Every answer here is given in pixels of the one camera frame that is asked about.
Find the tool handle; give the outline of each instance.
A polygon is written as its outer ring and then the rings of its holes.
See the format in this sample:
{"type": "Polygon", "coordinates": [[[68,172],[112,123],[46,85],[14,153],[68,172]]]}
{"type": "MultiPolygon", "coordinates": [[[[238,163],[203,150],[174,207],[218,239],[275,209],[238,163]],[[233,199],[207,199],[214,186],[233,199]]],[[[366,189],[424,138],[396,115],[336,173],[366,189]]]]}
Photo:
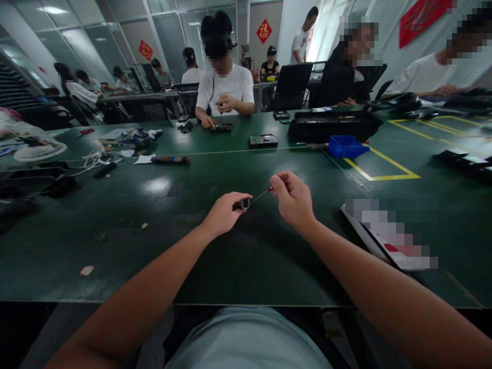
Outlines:
{"type": "MultiPolygon", "coordinates": [[[[284,182],[284,183],[285,183],[285,182],[287,182],[287,180],[289,179],[289,175],[288,175],[287,173],[282,174],[282,175],[280,176],[280,179],[282,180],[282,182],[284,182]]],[[[268,186],[267,190],[268,190],[269,192],[272,192],[272,191],[273,191],[273,187],[272,187],[272,186],[268,186]]]]}

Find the electronic component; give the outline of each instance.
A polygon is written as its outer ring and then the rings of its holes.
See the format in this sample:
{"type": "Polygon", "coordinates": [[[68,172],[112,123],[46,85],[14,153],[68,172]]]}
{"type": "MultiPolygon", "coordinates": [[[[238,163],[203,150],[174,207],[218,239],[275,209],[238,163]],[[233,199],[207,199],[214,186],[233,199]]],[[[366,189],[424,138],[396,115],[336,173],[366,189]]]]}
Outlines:
{"type": "Polygon", "coordinates": [[[271,134],[250,136],[249,143],[251,147],[277,147],[277,137],[271,134]]]}
{"type": "Polygon", "coordinates": [[[221,132],[231,132],[232,124],[231,123],[218,123],[215,127],[209,129],[212,133],[221,133],[221,132]]]}

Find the blue container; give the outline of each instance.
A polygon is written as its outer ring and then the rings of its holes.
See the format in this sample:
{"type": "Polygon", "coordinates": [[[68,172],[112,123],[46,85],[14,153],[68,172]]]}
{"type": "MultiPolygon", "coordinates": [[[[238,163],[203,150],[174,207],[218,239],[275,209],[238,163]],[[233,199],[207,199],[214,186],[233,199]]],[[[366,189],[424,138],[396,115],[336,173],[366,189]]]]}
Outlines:
{"type": "Polygon", "coordinates": [[[335,157],[355,158],[370,148],[355,139],[355,136],[330,136],[328,150],[335,157]]]}

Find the red decoration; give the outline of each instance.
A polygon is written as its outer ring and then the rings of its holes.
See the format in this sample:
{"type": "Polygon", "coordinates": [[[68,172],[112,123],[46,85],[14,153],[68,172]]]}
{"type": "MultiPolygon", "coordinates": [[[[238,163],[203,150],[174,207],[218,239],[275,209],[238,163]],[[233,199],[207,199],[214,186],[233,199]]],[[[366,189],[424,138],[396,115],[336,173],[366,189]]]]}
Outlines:
{"type": "Polygon", "coordinates": [[[260,38],[262,44],[264,44],[267,38],[272,34],[272,29],[270,28],[266,18],[260,28],[258,28],[258,31],[256,31],[256,34],[260,38]]]}
{"type": "Polygon", "coordinates": [[[149,61],[152,58],[152,53],[154,52],[154,50],[152,50],[152,48],[147,45],[144,40],[140,41],[140,49],[138,49],[138,51],[145,57],[145,59],[149,61]]]}
{"type": "Polygon", "coordinates": [[[454,0],[418,0],[400,19],[400,49],[438,20],[454,0]]]}

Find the black cap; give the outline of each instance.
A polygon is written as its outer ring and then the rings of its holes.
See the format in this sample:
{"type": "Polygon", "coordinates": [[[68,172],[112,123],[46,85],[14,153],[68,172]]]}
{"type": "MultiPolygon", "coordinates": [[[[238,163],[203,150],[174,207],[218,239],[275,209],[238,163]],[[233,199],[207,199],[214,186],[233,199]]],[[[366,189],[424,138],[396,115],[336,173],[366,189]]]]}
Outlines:
{"type": "Polygon", "coordinates": [[[150,62],[150,65],[153,68],[159,68],[160,67],[160,61],[158,61],[156,58],[153,58],[152,61],[150,62]]]}
{"type": "Polygon", "coordinates": [[[266,52],[267,56],[270,56],[270,55],[275,55],[277,54],[277,48],[273,45],[271,45],[269,48],[268,48],[268,51],[266,52]]]}

